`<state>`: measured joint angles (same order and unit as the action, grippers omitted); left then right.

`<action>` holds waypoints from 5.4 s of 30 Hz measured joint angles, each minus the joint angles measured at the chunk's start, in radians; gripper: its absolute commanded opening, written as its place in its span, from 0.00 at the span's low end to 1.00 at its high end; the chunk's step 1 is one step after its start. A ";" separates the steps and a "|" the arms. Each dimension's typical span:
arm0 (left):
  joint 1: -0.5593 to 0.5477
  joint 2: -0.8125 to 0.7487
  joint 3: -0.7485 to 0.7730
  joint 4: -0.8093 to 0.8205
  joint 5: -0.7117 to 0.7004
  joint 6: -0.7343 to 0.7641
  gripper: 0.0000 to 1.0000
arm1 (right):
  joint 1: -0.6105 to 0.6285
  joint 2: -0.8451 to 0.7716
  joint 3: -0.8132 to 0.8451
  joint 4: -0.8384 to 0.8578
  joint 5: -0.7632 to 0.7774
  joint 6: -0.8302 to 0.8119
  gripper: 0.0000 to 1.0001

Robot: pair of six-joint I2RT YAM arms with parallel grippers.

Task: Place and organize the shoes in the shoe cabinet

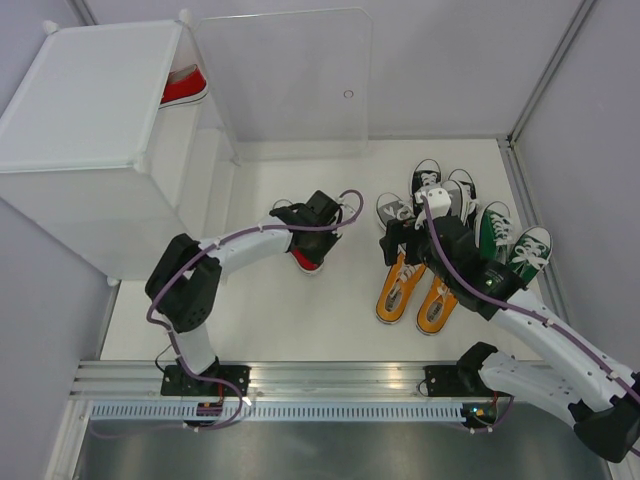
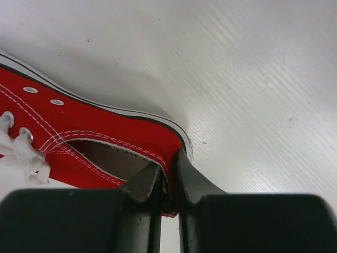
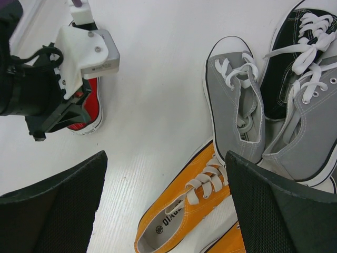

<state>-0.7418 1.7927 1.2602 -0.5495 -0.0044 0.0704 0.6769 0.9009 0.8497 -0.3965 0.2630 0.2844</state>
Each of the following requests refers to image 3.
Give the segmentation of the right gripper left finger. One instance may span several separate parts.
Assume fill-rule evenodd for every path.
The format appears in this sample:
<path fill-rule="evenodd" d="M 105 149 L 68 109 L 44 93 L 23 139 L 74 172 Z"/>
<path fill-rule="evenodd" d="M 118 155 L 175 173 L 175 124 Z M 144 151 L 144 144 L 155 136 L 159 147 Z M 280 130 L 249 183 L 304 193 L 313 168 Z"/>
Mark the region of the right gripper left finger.
<path fill-rule="evenodd" d="M 1 252 L 86 252 L 108 158 L 74 167 L 1 196 Z"/>

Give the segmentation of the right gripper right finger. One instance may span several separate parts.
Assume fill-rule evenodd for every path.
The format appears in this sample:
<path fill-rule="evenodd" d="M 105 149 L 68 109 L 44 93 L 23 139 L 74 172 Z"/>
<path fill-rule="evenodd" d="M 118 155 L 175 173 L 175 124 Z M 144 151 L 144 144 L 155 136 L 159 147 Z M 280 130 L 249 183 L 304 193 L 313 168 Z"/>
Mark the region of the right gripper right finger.
<path fill-rule="evenodd" d="M 336 194 L 229 151 L 225 164 L 247 252 L 336 252 Z"/>

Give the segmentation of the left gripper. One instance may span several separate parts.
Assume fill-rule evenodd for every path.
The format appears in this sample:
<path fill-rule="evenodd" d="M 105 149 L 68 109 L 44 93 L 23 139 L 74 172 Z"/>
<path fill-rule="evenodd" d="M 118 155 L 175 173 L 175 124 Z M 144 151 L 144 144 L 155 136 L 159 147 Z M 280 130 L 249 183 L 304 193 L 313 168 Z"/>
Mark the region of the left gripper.
<path fill-rule="evenodd" d="M 84 105 L 91 93 L 88 81 L 70 99 L 59 86 L 55 73 L 63 63 L 62 52 L 53 44 L 43 46 L 27 59 L 11 56 L 1 48 L 1 115 L 24 116 L 29 134 L 44 141 L 52 133 L 91 117 Z"/>

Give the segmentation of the red sneaker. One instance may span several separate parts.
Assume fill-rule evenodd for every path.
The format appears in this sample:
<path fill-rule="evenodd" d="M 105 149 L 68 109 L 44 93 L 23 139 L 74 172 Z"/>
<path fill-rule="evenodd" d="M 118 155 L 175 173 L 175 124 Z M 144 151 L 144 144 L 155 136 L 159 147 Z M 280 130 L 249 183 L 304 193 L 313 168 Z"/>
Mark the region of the red sneaker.
<path fill-rule="evenodd" d="M 91 117 L 88 123 L 77 123 L 68 126 L 67 128 L 78 135 L 92 134 L 99 129 L 103 122 L 103 109 L 100 97 L 100 78 L 89 79 L 89 84 L 92 89 L 87 98 L 84 108 Z"/>

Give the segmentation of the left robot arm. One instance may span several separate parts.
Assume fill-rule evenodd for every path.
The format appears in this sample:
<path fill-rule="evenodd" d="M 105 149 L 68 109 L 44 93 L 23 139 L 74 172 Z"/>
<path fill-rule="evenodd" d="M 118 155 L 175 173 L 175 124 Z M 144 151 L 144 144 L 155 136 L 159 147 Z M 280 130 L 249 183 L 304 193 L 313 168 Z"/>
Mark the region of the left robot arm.
<path fill-rule="evenodd" d="M 44 141 L 47 133 L 90 121 L 84 105 L 92 90 L 83 79 L 66 90 L 70 78 L 61 68 L 70 69 L 69 54 L 54 43 L 26 59 L 11 54 L 9 41 L 22 16 L 19 1 L 1 1 L 1 115 L 23 116 L 34 140 Z"/>

